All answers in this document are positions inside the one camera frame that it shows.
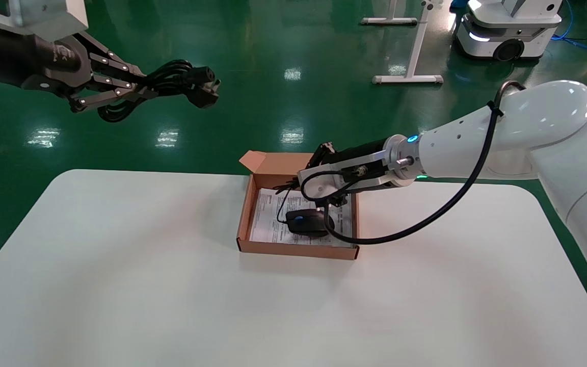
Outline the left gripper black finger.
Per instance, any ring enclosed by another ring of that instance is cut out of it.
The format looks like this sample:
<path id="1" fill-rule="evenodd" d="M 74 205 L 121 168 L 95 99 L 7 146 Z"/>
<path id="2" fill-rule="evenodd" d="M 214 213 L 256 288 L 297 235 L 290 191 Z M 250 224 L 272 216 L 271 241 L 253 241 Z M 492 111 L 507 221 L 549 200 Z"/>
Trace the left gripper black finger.
<path id="1" fill-rule="evenodd" d="M 139 67 L 121 60 L 116 53 L 88 33 L 77 33 L 74 38 L 79 44 L 77 54 L 81 61 L 81 67 L 74 73 L 75 85 L 85 85 L 94 73 L 138 85 L 150 83 L 148 76 Z"/>
<path id="2" fill-rule="evenodd" d="M 119 102 L 136 102 L 158 97 L 158 93 L 149 87 L 107 76 L 92 76 L 84 88 L 95 93 L 88 96 L 81 96 L 78 91 L 72 93 L 69 96 L 69 105 L 73 112 L 93 111 Z"/>

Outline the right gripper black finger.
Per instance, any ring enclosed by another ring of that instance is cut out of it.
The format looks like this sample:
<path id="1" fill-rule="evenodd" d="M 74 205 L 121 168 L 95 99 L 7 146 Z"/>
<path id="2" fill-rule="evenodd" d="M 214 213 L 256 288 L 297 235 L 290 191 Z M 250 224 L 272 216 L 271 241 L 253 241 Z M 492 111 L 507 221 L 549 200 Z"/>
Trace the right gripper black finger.
<path id="1" fill-rule="evenodd" d="M 333 193 L 326 197 L 317 198 L 316 207 L 341 207 L 349 202 L 349 193 Z"/>
<path id="2" fill-rule="evenodd" d="M 280 193 L 290 192 L 290 191 L 299 191 L 301 187 L 301 182 L 298 177 L 292 177 L 291 179 L 287 180 L 283 184 L 276 185 L 272 187 L 273 190 L 276 191 L 276 195 Z"/>

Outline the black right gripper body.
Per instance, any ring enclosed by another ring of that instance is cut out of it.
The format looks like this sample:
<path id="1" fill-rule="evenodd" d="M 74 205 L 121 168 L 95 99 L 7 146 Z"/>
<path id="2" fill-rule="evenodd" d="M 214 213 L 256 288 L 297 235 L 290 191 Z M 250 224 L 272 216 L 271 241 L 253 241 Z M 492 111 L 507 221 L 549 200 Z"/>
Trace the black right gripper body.
<path id="1" fill-rule="evenodd" d="M 326 158 L 330 158 L 335 154 L 335 148 L 333 147 L 332 142 L 325 142 L 319 144 L 315 152 L 312 154 L 312 157 L 308 161 L 306 167 L 307 168 L 314 168 L 319 167 L 324 163 Z"/>

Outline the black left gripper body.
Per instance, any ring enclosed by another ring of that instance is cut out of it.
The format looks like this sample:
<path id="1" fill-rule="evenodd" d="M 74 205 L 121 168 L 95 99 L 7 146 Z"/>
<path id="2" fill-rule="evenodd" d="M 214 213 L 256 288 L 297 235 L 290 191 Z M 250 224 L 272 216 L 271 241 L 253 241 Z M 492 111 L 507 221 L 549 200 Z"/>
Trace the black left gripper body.
<path id="1" fill-rule="evenodd" d="M 21 83 L 23 90 L 70 96 L 91 78 L 88 51 L 75 36 L 48 42 L 35 37 L 31 45 L 31 73 Z"/>

